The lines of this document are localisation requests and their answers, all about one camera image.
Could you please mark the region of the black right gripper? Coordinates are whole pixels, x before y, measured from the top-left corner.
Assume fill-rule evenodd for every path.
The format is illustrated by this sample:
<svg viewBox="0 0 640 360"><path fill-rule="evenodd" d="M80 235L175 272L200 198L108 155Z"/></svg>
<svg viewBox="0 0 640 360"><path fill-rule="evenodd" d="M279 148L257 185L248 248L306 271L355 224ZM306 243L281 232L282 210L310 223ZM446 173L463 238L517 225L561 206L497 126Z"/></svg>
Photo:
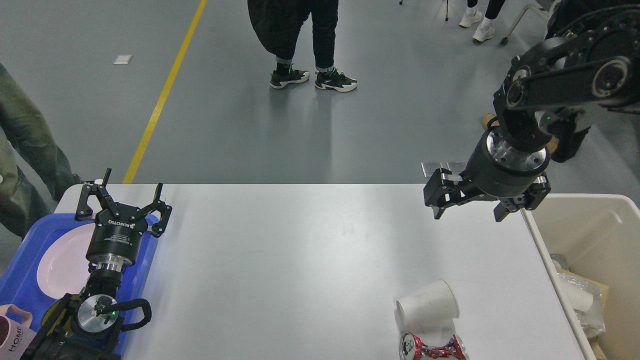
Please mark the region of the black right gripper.
<svg viewBox="0 0 640 360"><path fill-rule="evenodd" d="M505 139L500 129L486 130L464 171L454 174L447 168L434 170L423 188L425 206L439 220L450 207L474 201L492 202L495 198L499 200L493 209L496 223L520 209L537 209L551 193L545 173L550 155L543 145L549 139L548 134L539 130L528 131L522 140L530 142L534 150L524 151Z"/></svg>

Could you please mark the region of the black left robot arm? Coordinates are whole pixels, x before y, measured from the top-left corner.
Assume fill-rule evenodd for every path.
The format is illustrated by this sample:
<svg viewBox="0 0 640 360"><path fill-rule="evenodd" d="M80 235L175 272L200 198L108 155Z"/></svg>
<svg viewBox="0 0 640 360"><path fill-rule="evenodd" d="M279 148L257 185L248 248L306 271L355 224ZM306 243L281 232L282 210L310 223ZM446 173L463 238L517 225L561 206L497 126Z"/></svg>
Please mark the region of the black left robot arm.
<svg viewBox="0 0 640 360"><path fill-rule="evenodd" d="M101 182L83 184L74 214L78 222L93 222L86 284L50 306L23 360L119 360L119 335L153 317L148 300L119 301L117 293L126 269L137 263L144 234L160 237L173 208L162 200L163 183L144 207L114 201L107 190L111 171L106 169Z"/></svg>

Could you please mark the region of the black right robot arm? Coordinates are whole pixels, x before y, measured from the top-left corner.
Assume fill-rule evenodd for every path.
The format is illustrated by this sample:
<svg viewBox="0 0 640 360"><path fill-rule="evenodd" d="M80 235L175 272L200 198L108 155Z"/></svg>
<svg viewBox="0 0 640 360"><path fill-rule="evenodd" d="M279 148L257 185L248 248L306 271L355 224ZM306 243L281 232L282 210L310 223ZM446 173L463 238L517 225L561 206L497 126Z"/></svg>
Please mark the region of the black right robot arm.
<svg viewBox="0 0 640 360"><path fill-rule="evenodd" d="M562 4L547 38L512 59L494 115L462 170L435 165L423 202L440 219L473 201L496 201L494 219L536 209L551 191L550 161L573 158L592 121L586 105L639 112L639 2Z"/></svg>

